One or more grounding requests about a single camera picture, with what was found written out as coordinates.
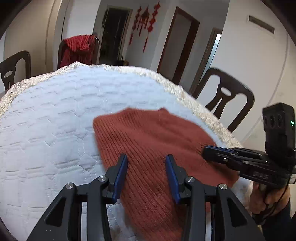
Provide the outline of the right hand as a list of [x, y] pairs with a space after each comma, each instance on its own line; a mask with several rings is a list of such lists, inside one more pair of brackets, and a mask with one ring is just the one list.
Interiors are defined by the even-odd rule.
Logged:
[[260, 214], [267, 206], [273, 206], [275, 203], [277, 207], [273, 215], [283, 210], [290, 200], [290, 187], [274, 190], [273, 192], [265, 195], [264, 191], [259, 188], [259, 183], [253, 182], [252, 194], [250, 196], [249, 208], [251, 213]]

